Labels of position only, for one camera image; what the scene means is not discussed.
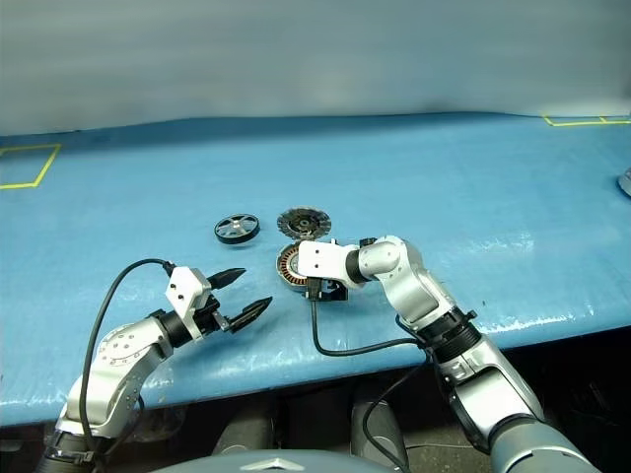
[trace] robotic arm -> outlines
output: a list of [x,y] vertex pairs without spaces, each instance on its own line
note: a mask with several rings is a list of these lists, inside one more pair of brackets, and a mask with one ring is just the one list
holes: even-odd
[[436,364],[467,438],[491,454],[498,473],[596,472],[560,432],[545,424],[536,396],[493,342],[471,323],[423,266],[420,253],[396,236],[360,246],[303,241],[298,272],[359,289],[377,280],[403,325]]
[[174,310],[157,310],[138,322],[107,334],[90,368],[86,418],[93,446],[84,437],[81,422],[82,378],[74,383],[37,472],[90,472],[103,460],[115,439],[123,435],[142,385],[174,348],[216,330],[236,332],[254,321],[272,298],[256,301],[240,315],[219,312],[211,290],[221,289],[244,273],[229,269],[206,279],[198,269],[175,267],[167,286]]

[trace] yellow tape marking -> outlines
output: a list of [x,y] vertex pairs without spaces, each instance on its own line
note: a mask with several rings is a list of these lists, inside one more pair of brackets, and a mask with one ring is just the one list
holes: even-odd
[[16,182],[13,184],[0,184],[0,190],[9,190],[9,189],[27,189],[31,187],[38,187],[39,183],[43,179],[43,177],[48,172],[48,168],[52,165],[52,162],[55,161],[55,158],[59,154],[59,150],[61,150],[61,145],[59,143],[50,144],[50,145],[32,145],[32,146],[13,146],[0,148],[0,156],[2,156],[7,151],[31,151],[31,150],[43,150],[45,148],[52,148],[52,153],[44,163],[43,167],[39,171],[39,174],[35,178],[33,182]]
[[566,121],[566,122],[554,122],[547,115],[541,115],[545,122],[550,126],[587,126],[587,125],[628,125],[631,124],[631,120],[608,120],[605,117],[599,116],[598,121]]

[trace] white backdrop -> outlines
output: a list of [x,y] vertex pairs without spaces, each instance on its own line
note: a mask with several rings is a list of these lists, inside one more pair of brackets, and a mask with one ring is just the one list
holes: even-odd
[[0,0],[0,135],[437,110],[629,113],[631,0]]

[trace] metal part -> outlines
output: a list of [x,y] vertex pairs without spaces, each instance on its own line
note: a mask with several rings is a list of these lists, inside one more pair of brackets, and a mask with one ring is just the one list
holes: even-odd
[[494,473],[598,471],[559,431],[528,419],[516,419],[500,429],[493,441],[491,464]]
[[110,439],[97,438],[95,450],[88,448],[83,436],[54,431],[44,441],[46,447],[35,473],[91,473],[101,452],[112,446]]
[[364,246],[368,246],[369,244],[373,244],[375,241],[377,241],[377,239],[373,238],[373,237],[362,238],[362,239],[359,240],[359,247],[363,248]]
[[244,272],[245,268],[232,268],[213,274],[206,279],[210,283],[210,289],[223,289],[233,284]]
[[252,400],[228,423],[213,455],[274,447],[274,402],[263,397]]
[[256,237],[260,224],[254,215],[236,214],[215,225],[215,237],[225,244],[244,243]]
[[326,287],[320,278],[307,278],[305,297],[308,301],[330,303],[331,301],[348,301],[348,289],[339,281],[329,280]]
[[376,275],[396,269],[401,258],[397,244],[391,241],[373,242],[364,246],[360,242],[360,248],[362,249],[357,262],[360,273],[366,279],[377,279]]
[[373,248],[379,253],[383,252],[380,246],[376,246],[381,242],[392,243],[392,246],[388,246],[388,258],[393,261],[393,252],[397,250],[398,263],[391,265],[390,271],[375,274],[374,277],[384,286],[387,300],[405,325],[418,331],[456,305],[449,292],[423,266],[418,250],[399,237],[383,236],[375,244],[362,248],[360,270],[363,260],[370,260]]
[[[151,372],[173,353],[160,322],[144,318],[107,334],[90,368],[88,421],[95,437],[116,438],[124,429],[142,384]],[[82,435],[79,422],[81,378],[68,394],[68,402],[56,429]]]
[[299,243],[285,246],[276,258],[276,272],[293,291],[303,292],[307,278],[298,272]]
[[[173,354],[174,344],[180,346],[190,339],[199,340],[217,328],[234,333],[263,313],[272,298],[246,306],[234,318],[222,317],[217,311],[219,303],[211,294],[211,282],[217,288],[225,287],[244,271],[231,269],[206,279],[198,269],[175,267],[166,291],[175,312],[167,314],[158,310],[136,323],[115,328],[105,336],[90,367],[86,402],[87,420],[95,438],[114,439],[121,434],[145,379]],[[175,337],[178,324],[183,325],[180,330],[190,337],[186,335],[182,340]],[[79,414],[81,383],[79,378],[72,386],[56,425],[57,430],[76,436],[83,435]]]
[[[363,384],[355,393],[351,411],[351,454],[394,468],[396,465],[368,441],[362,428],[366,411],[381,394],[375,390],[375,387],[370,384]],[[398,458],[400,463],[409,467],[403,433],[394,417],[394,412],[385,400],[382,400],[374,408],[368,419],[368,429],[383,447]]]
[[324,237],[331,230],[331,220],[324,212],[312,207],[289,209],[278,217],[278,229],[296,240]]
[[513,416],[531,417],[531,411],[501,372],[489,370],[456,388],[452,394],[488,445],[493,429]]
[[545,419],[541,404],[539,404],[530,386],[526,384],[513,365],[486,335],[482,335],[481,340],[474,347],[462,355],[438,365],[438,368],[441,375],[445,376],[453,385],[459,385],[489,369],[494,369],[494,372],[498,372],[502,379],[511,385],[511,390],[523,400],[534,417],[540,421]]
[[168,466],[154,473],[244,473],[247,471],[392,473],[379,463],[349,454],[317,450],[253,450],[211,455]]
[[618,177],[618,185],[628,196],[631,197],[631,168]]
[[252,304],[244,307],[242,312],[233,318],[224,317],[221,313],[219,313],[219,310],[215,310],[213,312],[213,316],[215,317],[215,320],[217,321],[219,328],[221,328],[222,331],[230,331],[231,333],[235,333],[245,326],[249,325],[250,323],[254,322],[258,318],[258,316],[267,309],[271,302],[272,298],[265,298],[255,301]]
[[165,292],[195,342],[201,340],[203,334],[193,320],[193,315],[206,305],[210,289],[211,285],[201,271],[178,266],[174,269]]
[[359,289],[364,283],[353,281],[346,270],[346,258],[358,248],[356,244],[340,246],[321,241],[301,241],[298,273],[308,278],[339,281],[349,289]]

